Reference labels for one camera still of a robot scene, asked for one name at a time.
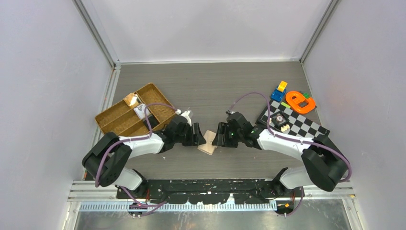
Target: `floor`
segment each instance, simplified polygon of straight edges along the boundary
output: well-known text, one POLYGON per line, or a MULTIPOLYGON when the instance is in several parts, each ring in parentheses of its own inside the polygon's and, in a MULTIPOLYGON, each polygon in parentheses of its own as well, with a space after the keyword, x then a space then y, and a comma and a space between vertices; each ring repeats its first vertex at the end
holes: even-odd
MULTIPOLYGON (((288 82, 288 91, 310 94, 299 62, 122 65, 113 103, 153 82, 175 107, 193 111, 192 122, 199 122, 204 134, 206 130, 216 132, 217 124, 226 121, 225 111, 236 98, 252 91, 270 95, 282 80, 288 82)), ((263 98, 251 95, 234 110, 254 123, 265 105, 263 98)), ((306 117, 319 123, 315 111, 306 117)), ((177 144, 162 154, 130 159, 126 166, 150 179, 242 179, 273 178, 283 167, 300 165, 278 152, 240 143, 237 149, 219 147, 212 156, 197 147, 177 144)))

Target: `woven basket organizer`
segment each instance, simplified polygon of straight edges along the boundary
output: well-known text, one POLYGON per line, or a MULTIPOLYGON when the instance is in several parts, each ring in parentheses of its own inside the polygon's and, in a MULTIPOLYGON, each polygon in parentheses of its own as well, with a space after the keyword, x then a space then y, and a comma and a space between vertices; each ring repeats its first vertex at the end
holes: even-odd
MULTIPOLYGON (((149 83, 134 92, 144 104, 164 103, 172 106, 161 91, 153 84, 149 83)), ((175 116, 175 111, 161 105, 153 105, 148 108, 155 116, 159 124, 153 130, 160 130, 167 125, 175 116)), ((108 108, 95 117, 102 133, 114 132, 118 136, 132 137, 147 134, 148 128, 130 108, 124 100, 108 108)))

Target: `white enclosure wall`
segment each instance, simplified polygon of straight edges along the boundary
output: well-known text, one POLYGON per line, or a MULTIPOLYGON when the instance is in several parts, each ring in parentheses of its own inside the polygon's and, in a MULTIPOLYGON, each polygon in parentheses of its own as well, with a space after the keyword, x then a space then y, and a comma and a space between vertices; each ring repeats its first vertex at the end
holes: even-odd
POLYGON ((2 230, 57 230, 111 75, 70 0, 2 1, 2 230))
POLYGON ((366 229, 405 229, 405 1, 343 0, 305 62, 366 229))
POLYGON ((298 60, 330 2, 82 1, 120 62, 298 60))

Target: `checkerboard mat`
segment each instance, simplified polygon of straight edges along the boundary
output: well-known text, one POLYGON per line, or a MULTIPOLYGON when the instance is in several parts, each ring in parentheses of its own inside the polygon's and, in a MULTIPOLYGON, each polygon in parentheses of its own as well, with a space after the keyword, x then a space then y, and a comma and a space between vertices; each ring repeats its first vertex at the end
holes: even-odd
MULTIPOLYGON (((319 134, 328 135, 330 132, 329 130, 325 129, 316 122, 307 119, 306 117, 298 114, 292 109, 286 108, 277 101, 270 100, 270 106, 271 106, 271 114, 278 111, 282 111, 289 119, 289 126, 291 128, 289 131, 286 131, 286 133, 289 135, 305 138, 314 138, 317 137, 319 134)), ((267 120, 268 120, 268 108, 265 107, 261 115, 258 117, 256 124, 266 126, 267 120)), ((272 122, 270 126, 273 127, 274 129, 278 129, 272 122)))

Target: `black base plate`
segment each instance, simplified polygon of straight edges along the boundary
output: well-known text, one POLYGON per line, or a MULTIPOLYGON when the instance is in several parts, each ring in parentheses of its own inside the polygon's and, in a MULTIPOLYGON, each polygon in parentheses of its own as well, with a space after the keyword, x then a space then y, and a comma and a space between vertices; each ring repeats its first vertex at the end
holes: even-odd
MULTIPOLYGON (((167 201, 170 204, 225 203, 233 194, 235 204, 265 204, 266 198, 275 198, 270 189, 271 180, 265 179, 222 179, 222 180, 147 180, 151 203, 167 201)), ((117 190, 117 199, 130 199, 124 191, 117 190)))

